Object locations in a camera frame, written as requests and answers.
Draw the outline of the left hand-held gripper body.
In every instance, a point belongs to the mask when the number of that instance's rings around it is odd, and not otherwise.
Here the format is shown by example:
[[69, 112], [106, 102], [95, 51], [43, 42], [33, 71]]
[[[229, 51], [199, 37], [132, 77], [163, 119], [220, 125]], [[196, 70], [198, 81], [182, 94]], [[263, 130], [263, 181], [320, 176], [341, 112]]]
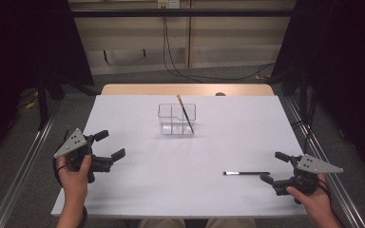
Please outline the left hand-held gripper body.
[[93, 138], [94, 135], [86, 136], [79, 128], [76, 128], [53, 155], [55, 161], [62, 156], [66, 157], [67, 165], [72, 171], [78, 171], [84, 156], [90, 156], [91, 165], [87, 173], [89, 183], [95, 181], [95, 172], [109, 172], [113, 165], [111, 158], [97, 157], [93, 154], [92, 145], [96, 142]]

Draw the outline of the black brush with white tip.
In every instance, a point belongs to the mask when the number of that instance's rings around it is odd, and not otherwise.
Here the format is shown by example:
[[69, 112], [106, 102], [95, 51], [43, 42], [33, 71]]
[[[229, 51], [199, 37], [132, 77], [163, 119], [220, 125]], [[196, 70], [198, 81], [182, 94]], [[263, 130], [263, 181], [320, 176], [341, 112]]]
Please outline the black brush with white tip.
[[243, 172], [236, 172], [236, 171], [225, 171], [225, 172], [222, 172], [222, 174], [224, 176], [231, 176], [231, 175], [270, 175], [269, 172], [248, 172], [248, 171], [243, 171]]

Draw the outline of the clear plastic organizer box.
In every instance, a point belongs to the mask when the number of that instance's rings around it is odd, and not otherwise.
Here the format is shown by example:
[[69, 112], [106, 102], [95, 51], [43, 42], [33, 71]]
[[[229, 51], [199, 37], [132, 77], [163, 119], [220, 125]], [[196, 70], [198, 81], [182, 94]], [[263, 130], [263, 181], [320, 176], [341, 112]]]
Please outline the clear plastic organizer box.
[[[194, 104], [184, 104], [184, 107], [195, 131], [197, 108]], [[192, 135], [179, 104], [159, 104], [158, 119], [163, 135]]]

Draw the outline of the black brush with orange end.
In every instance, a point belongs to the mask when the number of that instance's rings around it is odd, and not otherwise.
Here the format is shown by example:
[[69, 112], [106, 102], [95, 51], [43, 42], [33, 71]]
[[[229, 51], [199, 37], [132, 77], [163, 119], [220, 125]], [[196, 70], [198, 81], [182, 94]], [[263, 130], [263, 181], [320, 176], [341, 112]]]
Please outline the black brush with orange end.
[[186, 118], [186, 121], [187, 121], [187, 123], [188, 123], [188, 125], [189, 125], [189, 127], [190, 127], [190, 130], [191, 130], [192, 134], [195, 134], [194, 129], [193, 129], [193, 126], [192, 126], [192, 124], [191, 124], [191, 122], [190, 122], [190, 120], [189, 120], [189, 117], [188, 117], [188, 115], [187, 115], [186, 109], [185, 109], [185, 107], [184, 107], [184, 105], [183, 105], [183, 101], [182, 101], [181, 96], [180, 96], [180, 95], [177, 95], [177, 99], [178, 99], [178, 101], [179, 101], [179, 104], [180, 104], [180, 106], [181, 106], [181, 108], [182, 108], [182, 113], [183, 113], [183, 115], [184, 115], [184, 116], [185, 116], [185, 118]]

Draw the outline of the person's right hand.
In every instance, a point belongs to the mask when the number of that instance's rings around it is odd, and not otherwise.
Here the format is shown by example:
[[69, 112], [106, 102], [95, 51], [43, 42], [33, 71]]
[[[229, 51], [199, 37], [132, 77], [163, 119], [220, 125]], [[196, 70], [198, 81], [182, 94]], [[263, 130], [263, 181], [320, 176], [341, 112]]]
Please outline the person's right hand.
[[287, 187], [286, 191], [304, 206], [309, 217], [322, 219], [332, 214], [331, 200], [323, 189], [318, 188], [310, 196], [304, 195], [292, 186]]

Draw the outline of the person's left hand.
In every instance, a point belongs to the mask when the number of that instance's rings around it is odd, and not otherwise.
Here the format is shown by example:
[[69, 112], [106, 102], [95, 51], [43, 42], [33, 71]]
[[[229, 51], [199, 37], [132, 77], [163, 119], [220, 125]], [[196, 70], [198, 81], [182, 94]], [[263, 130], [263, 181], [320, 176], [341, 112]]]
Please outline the person's left hand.
[[58, 175], [65, 189], [66, 199], [84, 200], [87, 196], [87, 173], [91, 165], [91, 157], [84, 156], [78, 171], [71, 171], [67, 165], [67, 158], [58, 159]]

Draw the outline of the black metal stand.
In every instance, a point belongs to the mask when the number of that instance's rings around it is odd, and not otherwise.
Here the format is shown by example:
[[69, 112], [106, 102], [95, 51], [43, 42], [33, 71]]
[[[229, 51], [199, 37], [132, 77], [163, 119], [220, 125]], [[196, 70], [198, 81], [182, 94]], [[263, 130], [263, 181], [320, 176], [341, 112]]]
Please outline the black metal stand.
[[37, 79], [38, 101], [40, 110], [39, 129], [42, 130], [48, 122], [48, 104], [44, 77], [40, 75]]

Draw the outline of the person's right leg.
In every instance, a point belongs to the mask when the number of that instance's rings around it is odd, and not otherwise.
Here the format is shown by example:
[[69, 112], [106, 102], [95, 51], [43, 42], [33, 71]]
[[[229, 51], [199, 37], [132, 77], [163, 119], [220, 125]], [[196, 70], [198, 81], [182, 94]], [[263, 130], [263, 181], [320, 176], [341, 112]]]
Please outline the person's right leg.
[[257, 228], [252, 218], [211, 218], [205, 228]]

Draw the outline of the wooden table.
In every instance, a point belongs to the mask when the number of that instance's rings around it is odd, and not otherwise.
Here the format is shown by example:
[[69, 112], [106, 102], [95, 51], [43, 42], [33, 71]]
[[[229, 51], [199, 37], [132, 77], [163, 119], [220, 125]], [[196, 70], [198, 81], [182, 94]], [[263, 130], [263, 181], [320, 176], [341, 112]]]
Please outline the wooden table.
[[102, 95], [273, 96], [264, 84], [108, 84]]

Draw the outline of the white table cover sheet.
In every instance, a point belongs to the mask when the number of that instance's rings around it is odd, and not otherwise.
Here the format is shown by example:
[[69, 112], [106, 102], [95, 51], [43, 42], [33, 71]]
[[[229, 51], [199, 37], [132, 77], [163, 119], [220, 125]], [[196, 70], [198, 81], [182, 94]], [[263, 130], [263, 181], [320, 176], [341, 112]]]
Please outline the white table cover sheet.
[[96, 98], [86, 134], [107, 130], [97, 156], [126, 155], [88, 187], [92, 217], [285, 217], [303, 214], [290, 196], [277, 196], [258, 175], [291, 177], [277, 151], [297, 156], [298, 140], [276, 96], [185, 96], [197, 108], [195, 134], [163, 135], [158, 105], [174, 96], [103, 95]]

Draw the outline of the person's left leg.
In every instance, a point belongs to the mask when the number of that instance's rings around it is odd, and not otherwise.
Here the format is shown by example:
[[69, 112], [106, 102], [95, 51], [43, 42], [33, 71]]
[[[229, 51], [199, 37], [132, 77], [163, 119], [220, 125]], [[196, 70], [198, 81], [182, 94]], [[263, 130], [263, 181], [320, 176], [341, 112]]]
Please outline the person's left leg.
[[185, 228], [183, 219], [142, 219], [138, 228]]

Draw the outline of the black curtain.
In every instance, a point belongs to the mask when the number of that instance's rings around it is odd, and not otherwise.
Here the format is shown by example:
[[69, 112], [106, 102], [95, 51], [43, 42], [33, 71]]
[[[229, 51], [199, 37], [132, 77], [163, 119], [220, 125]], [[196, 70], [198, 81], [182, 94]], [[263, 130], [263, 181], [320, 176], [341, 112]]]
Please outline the black curtain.
[[365, 0], [296, 0], [272, 78], [306, 82], [365, 162]]
[[62, 84], [93, 84], [68, 0], [0, 0], [0, 141], [21, 92], [47, 89], [60, 100]]

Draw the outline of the black horizontal bar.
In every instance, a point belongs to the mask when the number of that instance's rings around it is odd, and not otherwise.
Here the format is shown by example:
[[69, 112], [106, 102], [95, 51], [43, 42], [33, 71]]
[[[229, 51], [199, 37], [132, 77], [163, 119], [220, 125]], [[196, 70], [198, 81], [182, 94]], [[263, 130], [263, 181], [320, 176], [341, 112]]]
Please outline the black horizontal bar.
[[293, 9], [73, 9], [74, 17], [290, 17]]

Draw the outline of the metal floor rail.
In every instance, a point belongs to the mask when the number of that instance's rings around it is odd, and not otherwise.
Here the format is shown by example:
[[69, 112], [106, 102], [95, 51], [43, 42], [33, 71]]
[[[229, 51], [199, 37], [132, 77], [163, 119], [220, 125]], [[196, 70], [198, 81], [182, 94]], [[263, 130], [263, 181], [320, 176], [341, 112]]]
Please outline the metal floor rail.
[[29, 178], [31, 168], [35, 164], [37, 157], [39, 156], [46, 138], [52, 128], [54, 119], [56, 118], [61, 104], [55, 104], [48, 115], [47, 122], [37, 132], [29, 151], [22, 162], [13, 182], [10, 185], [9, 190], [0, 202], [0, 228], [5, 228], [13, 208], [18, 201], [22, 190]]
[[[306, 123], [301, 123], [299, 125], [299, 129], [305, 137], [306, 145], [310, 147], [311, 154], [322, 159], [324, 162], [328, 161], [328, 157], [324, 153], [324, 150], [310, 126]], [[339, 176], [337, 174], [327, 174], [326, 179], [330, 184], [331, 193], [345, 216], [345, 220], [349, 223], [349, 227], [365, 228], [365, 222], [359, 214], [354, 201], [351, 199], [349, 193], [342, 184]]]

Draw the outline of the white wall socket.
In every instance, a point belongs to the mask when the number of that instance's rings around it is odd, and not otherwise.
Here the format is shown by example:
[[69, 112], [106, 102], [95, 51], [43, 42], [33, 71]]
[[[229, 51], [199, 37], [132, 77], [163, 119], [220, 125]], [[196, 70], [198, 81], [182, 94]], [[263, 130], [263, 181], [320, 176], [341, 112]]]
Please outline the white wall socket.
[[180, 0], [157, 0], [159, 9], [178, 9], [181, 6]]

